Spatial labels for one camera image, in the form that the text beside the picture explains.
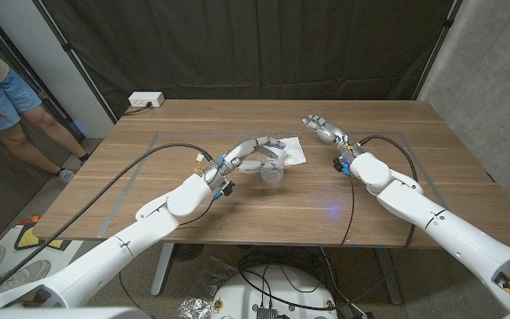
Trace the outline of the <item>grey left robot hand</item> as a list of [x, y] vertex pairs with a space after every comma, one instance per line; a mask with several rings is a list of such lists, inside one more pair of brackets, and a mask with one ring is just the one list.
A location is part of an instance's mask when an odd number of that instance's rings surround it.
[[258, 173], [261, 170], [276, 170], [280, 166], [277, 160], [279, 151], [286, 144], [270, 136], [252, 138], [241, 142], [228, 150], [205, 169], [205, 181], [212, 191], [213, 200], [228, 196], [235, 184], [227, 179], [227, 175], [238, 169], [245, 174]]

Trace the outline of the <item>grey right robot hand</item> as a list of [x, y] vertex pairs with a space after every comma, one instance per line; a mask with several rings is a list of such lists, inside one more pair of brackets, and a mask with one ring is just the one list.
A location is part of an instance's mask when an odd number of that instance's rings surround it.
[[350, 176], [350, 166], [353, 160], [364, 151], [359, 143], [354, 143], [349, 136], [333, 122], [326, 121], [319, 115], [310, 114], [302, 122], [315, 131], [317, 136], [326, 144], [333, 145], [340, 156], [333, 160], [334, 169]]

